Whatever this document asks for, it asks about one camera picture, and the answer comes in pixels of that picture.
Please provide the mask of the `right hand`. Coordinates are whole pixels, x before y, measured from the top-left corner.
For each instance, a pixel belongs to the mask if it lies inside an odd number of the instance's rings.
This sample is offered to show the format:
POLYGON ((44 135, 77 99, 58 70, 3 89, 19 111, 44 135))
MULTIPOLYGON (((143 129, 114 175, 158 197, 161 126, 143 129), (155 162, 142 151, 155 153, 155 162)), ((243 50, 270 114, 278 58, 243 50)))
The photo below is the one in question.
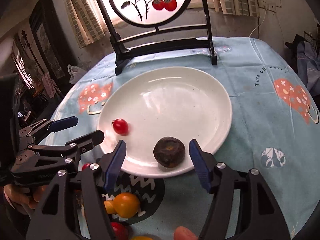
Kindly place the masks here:
POLYGON ((179 226, 174 231, 174 240, 198 240, 198 237, 188 228, 179 226))

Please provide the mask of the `left hand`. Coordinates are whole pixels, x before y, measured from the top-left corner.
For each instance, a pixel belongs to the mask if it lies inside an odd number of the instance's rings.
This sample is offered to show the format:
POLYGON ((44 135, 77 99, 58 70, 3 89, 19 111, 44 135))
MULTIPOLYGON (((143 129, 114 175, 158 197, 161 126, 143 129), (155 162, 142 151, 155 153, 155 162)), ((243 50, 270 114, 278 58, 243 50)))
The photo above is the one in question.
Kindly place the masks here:
POLYGON ((12 184, 5 185, 3 191, 6 200, 12 207, 23 215, 32 215, 41 200, 46 187, 46 185, 38 187, 31 196, 23 193, 22 188, 12 184))

